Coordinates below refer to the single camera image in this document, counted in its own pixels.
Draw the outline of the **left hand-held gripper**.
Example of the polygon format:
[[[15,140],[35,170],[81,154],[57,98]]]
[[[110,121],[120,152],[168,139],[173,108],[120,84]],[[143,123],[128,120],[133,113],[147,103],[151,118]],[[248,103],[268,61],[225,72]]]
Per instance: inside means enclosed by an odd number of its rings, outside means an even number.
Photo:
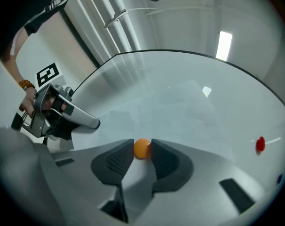
[[[98,129],[101,122],[72,101],[73,89],[63,87],[65,80],[57,63],[45,67],[36,73],[37,92],[33,98],[34,113],[31,123],[25,124],[25,116],[15,115],[11,128],[24,128],[33,136],[54,136],[64,140],[71,139],[71,132],[79,126]]]

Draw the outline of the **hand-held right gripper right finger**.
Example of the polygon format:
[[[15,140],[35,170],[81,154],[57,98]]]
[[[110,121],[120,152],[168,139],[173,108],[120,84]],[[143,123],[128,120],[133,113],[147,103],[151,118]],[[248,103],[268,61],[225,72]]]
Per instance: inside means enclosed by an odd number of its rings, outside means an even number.
[[[207,151],[154,139],[153,225],[221,225],[247,212],[266,191],[231,161]]]

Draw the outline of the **person's left hand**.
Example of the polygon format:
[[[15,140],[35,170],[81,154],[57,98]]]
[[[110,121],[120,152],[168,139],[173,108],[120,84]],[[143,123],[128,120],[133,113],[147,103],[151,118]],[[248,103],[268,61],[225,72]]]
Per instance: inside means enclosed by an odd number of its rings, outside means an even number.
[[[36,94],[36,89],[28,88],[25,92],[26,92],[26,96],[21,103],[21,107],[24,111],[27,112],[29,117],[32,118],[32,115],[34,113],[33,99]],[[44,102],[43,110],[49,110],[52,107],[54,101],[55,101],[54,97],[48,96]]]

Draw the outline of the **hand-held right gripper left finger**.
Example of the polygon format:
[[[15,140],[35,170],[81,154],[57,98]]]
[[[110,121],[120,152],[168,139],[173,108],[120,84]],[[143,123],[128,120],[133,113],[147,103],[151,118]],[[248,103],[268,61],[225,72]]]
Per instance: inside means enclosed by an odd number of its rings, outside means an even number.
[[[52,157],[60,171],[98,213],[116,223],[128,223],[122,179],[134,159],[134,140],[123,139]]]

